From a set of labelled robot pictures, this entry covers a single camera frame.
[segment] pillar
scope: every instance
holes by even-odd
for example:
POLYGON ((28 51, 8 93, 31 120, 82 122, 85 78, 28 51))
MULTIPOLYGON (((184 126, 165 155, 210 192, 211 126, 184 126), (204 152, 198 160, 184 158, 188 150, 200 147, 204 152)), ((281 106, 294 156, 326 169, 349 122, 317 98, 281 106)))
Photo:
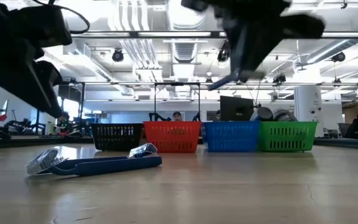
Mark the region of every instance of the pillar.
POLYGON ((295 87, 295 116, 298 121, 317 121, 315 137, 324 136, 320 86, 295 87))

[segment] white wall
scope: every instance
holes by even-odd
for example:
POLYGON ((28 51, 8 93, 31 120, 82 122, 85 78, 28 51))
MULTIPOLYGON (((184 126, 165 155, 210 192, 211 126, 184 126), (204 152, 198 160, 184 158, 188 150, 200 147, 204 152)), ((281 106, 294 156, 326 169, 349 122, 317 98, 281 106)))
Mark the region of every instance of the white wall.
MULTIPOLYGON (((154 102, 151 101, 86 101, 85 107, 90 110, 101 111, 154 111, 154 102)), ((294 110, 294 102, 271 102, 262 103, 271 110, 283 108, 286 110, 294 110)), ((207 111, 217 111, 220 109, 218 101, 201 102, 201 120, 206 121, 207 111)), ((198 102, 157 102, 157 111, 198 111, 198 102)), ((321 108, 323 112, 323 123, 327 129, 338 129, 338 123, 342 122, 342 104, 323 102, 321 108)))
MULTIPOLYGON (((12 110, 15 111, 16 119, 18 121, 22 121, 24 118, 27 118, 31 119, 32 123, 35 123, 35 119, 37 117, 37 110, 0 87, 0 108, 4 106, 6 100, 9 100, 7 106, 7 120, 5 120, 5 122, 1 122, 0 125, 10 120, 14 120, 12 110)), ((49 116, 48 114, 40 113, 39 122, 46 123, 50 118, 51 116, 49 116)))

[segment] ceiling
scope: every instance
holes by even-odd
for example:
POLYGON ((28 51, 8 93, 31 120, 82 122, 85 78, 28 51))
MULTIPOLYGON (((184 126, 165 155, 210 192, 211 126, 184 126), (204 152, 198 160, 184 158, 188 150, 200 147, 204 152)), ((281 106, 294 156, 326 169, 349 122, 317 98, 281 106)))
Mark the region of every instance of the ceiling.
MULTIPOLYGON (((21 0, 1 2, 6 3, 10 9, 36 5, 32 1, 21 0)), ((178 30, 178 27, 183 30, 221 30, 212 10, 207 10, 204 15, 194 15, 192 12, 180 9, 179 2, 180 0, 57 0, 55 4, 69 7, 84 15, 91 22, 90 30, 92 31, 119 30, 117 24, 123 30, 145 30, 145 25, 150 30, 178 30), (145 12, 142 10, 143 6, 147 11, 145 20, 142 20, 145 12), (138 17, 136 20, 132 20, 135 12, 138 17), (128 18, 128 24, 125 23, 125 17, 128 18), (197 20, 201 21, 200 26, 197 24, 197 20)), ((314 14, 325 20, 326 31, 358 31, 358 0, 347 1, 345 9, 341 9, 342 5, 343 0, 294 0, 291 8, 284 14, 314 14)), ((74 14, 64 12, 63 15, 71 30, 85 28, 85 24, 74 14)), ((196 46, 192 43, 167 43, 169 41, 171 40, 150 39, 141 42, 140 40, 119 39, 75 39, 71 46, 46 49, 47 60, 51 60, 61 70, 63 76, 88 83, 106 82, 103 76, 95 72, 95 68, 107 73, 111 77, 111 81, 114 82, 171 82, 174 80, 205 82, 207 77, 212 77, 215 81, 229 74, 228 63, 218 63, 216 59, 224 40, 198 39, 199 43, 196 46), (139 66, 131 59, 126 46, 129 48, 132 46, 132 51, 138 47, 141 51, 138 57, 141 59, 141 57, 147 58, 147 47, 142 44, 147 45, 148 43, 152 43, 149 45, 148 51, 154 51, 153 57, 155 57, 159 68, 155 69, 154 65, 152 69, 139 70, 139 66), (181 50, 186 50, 186 47, 192 49, 190 53, 189 51, 181 52, 181 50), (113 62, 112 54, 114 49, 118 48, 122 49, 124 60, 113 62), (180 56, 179 53, 176 54, 177 52, 184 54, 183 57, 191 57, 191 63, 179 63, 180 61, 176 60, 180 56)), ((286 75, 287 82, 331 83, 337 76, 343 83, 358 83, 358 43, 349 48, 344 47, 340 52, 346 55, 346 59, 343 62, 335 63, 335 65, 333 62, 327 61, 329 58, 320 58, 320 62, 305 66, 306 70, 304 71, 299 71, 300 67, 294 66, 294 63, 303 62, 302 60, 307 59, 309 55, 316 55, 319 50, 327 49, 330 44, 332 46, 341 41, 346 40, 283 40, 260 64, 259 70, 267 74, 267 79, 264 82, 271 82, 274 76, 282 73, 286 75)), ((291 95, 293 87, 261 86, 259 94, 262 98, 269 98, 273 91, 291 95)), ((332 89, 333 87, 324 87, 322 91, 326 93, 332 89)), ((87 85, 86 90, 105 93, 99 95, 106 98, 103 100, 139 98, 140 95, 154 97, 154 89, 149 86, 87 85), (124 95, 118 94, 128 89, 131 91, 124 95)), ((202 96, 212 99, 219 94, 233 95, 233 92, 237 91, 237 95, 250 97, 252 93, 256 95, 257 90, 258 86, 227 86, 219 93, 205 90, 202 96)), ((325 96, 328 97, 329 93, 336 93, 339 97, 341 94, 350 96, 356 90, 357 87, 354 86, 343 87, 330 91, 325 96)), ((192 97, 187 88, 162 88, 160 92, 161 98, 192 97)))

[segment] chair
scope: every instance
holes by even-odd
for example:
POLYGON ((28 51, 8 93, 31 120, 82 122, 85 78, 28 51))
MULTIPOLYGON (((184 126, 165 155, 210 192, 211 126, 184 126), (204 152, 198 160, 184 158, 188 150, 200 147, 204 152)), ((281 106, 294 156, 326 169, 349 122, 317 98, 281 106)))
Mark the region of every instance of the chair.
POLYGON ((342 138, 344 138, 346 136, 347 129, 349 128, 350 125, 351 124, 347 124, 347 123, 338 123, 339 130, 341 131, 342 138))

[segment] red basket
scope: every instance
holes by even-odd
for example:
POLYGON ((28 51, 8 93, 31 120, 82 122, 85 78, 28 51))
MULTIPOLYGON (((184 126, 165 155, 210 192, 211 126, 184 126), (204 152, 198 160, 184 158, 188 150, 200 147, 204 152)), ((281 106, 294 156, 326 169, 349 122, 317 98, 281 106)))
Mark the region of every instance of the red basket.
POLYGON ((158 152, 195 152, 199 121, 144 121, 147 142, 158 152))

